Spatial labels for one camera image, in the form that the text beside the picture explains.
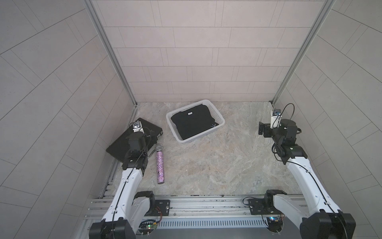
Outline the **black t-shirt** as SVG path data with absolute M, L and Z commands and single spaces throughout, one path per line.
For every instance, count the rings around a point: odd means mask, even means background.
M 198 105 L 171 117 L 182 140 L 186 140 L 219 124 L 206 105 Z

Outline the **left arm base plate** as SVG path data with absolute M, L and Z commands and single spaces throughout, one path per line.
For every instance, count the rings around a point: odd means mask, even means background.
M 147 212 L 145 217 L 169 216 L 170 200 L 156 200 L 153 210 Z

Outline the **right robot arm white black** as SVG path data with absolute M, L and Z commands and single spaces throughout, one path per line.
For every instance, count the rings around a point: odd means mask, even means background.
M 282 190 L 268 190 L 264 207 L 267 212 L 277 210 L 285 215 L 303 239 L 350 239 L 356 221 L 339 208 L 319 182 L 306 152 L 296 144 L 296 135 L 301 132 L 290 119 L 282 119 L 278 125 L 259 123 L 259 134 L 273 140 L 272 153 L 292 173 L 307 203 L 307 211 Z

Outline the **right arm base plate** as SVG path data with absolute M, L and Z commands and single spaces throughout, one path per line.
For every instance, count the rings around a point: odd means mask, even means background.
M 264 199 L 250 198 L 248 199 L 248 206 L 251 215 L 281 215 L 282 212 L 274 207 L 269 207 Z

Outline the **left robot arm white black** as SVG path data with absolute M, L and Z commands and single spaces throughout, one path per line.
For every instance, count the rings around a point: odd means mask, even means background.
M 148 164 L 146 139 L 152 137 L 143 129 L 127 137 L 129 150 L 122 165 L 120 185 L 102 220 L 90 227 L 90 239 L 135 239 L 143 217 L 153 211 L 153 193 L 137 192 Z

